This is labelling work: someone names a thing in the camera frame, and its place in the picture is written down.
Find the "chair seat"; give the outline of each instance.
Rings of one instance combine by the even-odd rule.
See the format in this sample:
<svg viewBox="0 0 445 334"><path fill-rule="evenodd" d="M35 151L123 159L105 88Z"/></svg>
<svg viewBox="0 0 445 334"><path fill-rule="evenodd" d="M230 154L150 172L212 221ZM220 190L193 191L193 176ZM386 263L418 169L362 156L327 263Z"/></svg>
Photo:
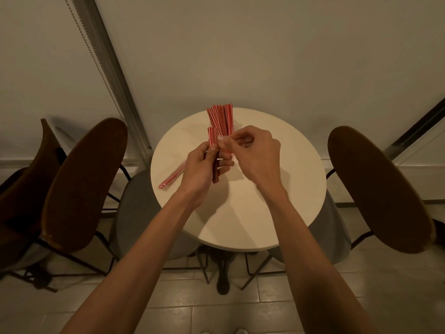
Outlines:
<svg viewBox="0 0 445 334"><path fill-rule="evenodd" d="M128 182L122 194L110 231L111 250L120 258L124 257L160 210L151 186L150 172L143 170ZM186 257L199 245L198 241L180 233L167 260Z"/></svg>
<svg viewBox="0 0 445 334"><path fill-rule="evenodd" d="M337 264L348 257L351 251L351 238L327 190L323 206L313 223L309 225L309 230L332 264ZM280 247L271 248L268 252L276 260L284 262Z"/></svg>

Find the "tiled floor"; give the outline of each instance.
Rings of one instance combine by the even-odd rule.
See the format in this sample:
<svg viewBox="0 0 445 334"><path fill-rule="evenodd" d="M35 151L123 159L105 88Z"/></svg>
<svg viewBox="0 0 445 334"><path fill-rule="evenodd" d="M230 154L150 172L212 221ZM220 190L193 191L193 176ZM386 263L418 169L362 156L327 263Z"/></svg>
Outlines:
<svg viewBox="0 0 445 334"><path fill-rule="evenodd" d="M445 220L445 206L430 206L432 215ZM355 208L341 209L351 238L368 230ZM111 220L100 227L106 230ZM256 267L266 253L250 257ZM94 241L78 256L107 268L109 256ZM175 265L197 265L184 258ZM337 269L374 319L382 333L445 333L445 250L433 247L417 255L391 250L375 238L355 248ZM271 261L268 270L282 269ZM60 257L49 262L53 272L83 272ZM303 333L286 276L263 276L244 291L244 257L230 267L231 291L216 292L215 266L210 263L210 286L199 271L167 272L161 275L136 333L232 334L237 327L249 333ZM0 282L0 333L58 333L73 312L94 290L101 278L59 278L58 293L35 290L12 278Z"/></svg>

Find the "white tabletop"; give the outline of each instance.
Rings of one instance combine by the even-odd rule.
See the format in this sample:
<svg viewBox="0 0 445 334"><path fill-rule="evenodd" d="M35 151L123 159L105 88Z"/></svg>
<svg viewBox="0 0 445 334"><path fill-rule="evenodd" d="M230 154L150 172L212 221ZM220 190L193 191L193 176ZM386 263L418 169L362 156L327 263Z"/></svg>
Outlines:
<svg viewBox="0 0 445 334"><path fill-rule="evenodd" d="M326 177L312 144L294 127L267 113L233 108L234 129L254 125L267 129L281 142L281 179L289 198L306 225L320 211L326 195ZM181 183L181 177L162 190L159 184L186 159L187 154L208 140L209 117L198 112L173 126L161 139L151 162L154 194L164 206ZM184 232L204 244L229 251L258 251L278 246L269 209L256 186L239 165L210 185L203 204L192 213Z"/></svg>

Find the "table leg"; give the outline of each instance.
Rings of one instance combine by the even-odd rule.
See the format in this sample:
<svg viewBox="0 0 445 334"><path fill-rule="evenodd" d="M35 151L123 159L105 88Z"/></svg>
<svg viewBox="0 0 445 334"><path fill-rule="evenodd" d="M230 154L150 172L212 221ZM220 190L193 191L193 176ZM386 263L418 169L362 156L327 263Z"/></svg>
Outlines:
<svg viewBox="0 0 445 334"><path fill-rule="evenodd" d="M230 291L229 264L236 252L224 251L218 248L209 247L209 256L218 266L219 276L216 290L221 295L226 295Z"/></svg>

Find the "brown chair back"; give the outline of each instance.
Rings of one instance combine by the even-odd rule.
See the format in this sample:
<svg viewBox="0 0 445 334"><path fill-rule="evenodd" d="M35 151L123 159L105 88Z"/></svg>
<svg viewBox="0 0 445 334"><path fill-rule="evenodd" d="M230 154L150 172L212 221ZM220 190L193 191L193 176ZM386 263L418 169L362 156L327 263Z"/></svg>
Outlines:
<svg viewBox="0 0 445 334"><path fill-rule="evenodd" d="M425 251L434 242L436 231L422 200L369 139L339 126L329 135L327 149L338 177L379 240L404 253Z"/></svg>
<svg viewBox="0 0 445 334"><path fill-rule="evenodd" d="M31 165L0 186L0 268L19 260L31 235L40 229L43 204L60 168L60 144L47 121L41 119L41 124L42 142Z"/></svg>
<svg viewBox="0 0 445 334"><path fill-rule="evenodd" d="M43 207L42 237L50 245L72 253L90 243L126 146L125 124L107 118L73 148Z"/></svg>

